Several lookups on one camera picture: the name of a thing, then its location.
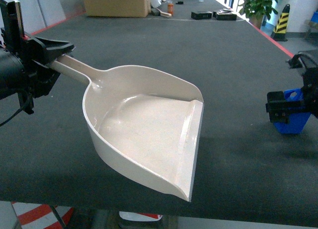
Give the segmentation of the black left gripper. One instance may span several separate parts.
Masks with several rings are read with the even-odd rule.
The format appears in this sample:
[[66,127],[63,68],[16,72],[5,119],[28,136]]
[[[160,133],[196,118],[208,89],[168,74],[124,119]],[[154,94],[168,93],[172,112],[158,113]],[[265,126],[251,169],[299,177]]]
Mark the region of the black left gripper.
[[27,35],[18,0],[0,0],[4,23],[0,43],[0,97],[18,95],[20,109],[33,114],[35,98],[46,96],[60,73],[45,66],[75,46],[67,41]]

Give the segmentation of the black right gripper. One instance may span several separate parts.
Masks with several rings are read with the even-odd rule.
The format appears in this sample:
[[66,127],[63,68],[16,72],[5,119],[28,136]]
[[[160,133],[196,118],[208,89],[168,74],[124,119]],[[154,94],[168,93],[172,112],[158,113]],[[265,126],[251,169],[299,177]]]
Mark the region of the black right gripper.
[[300,51],[288,65],[303,79],[301,90],[267,93],[266,112],[271,123],[289,124],[293,114],[310,114],[307,107],[318,106],[318,50]]

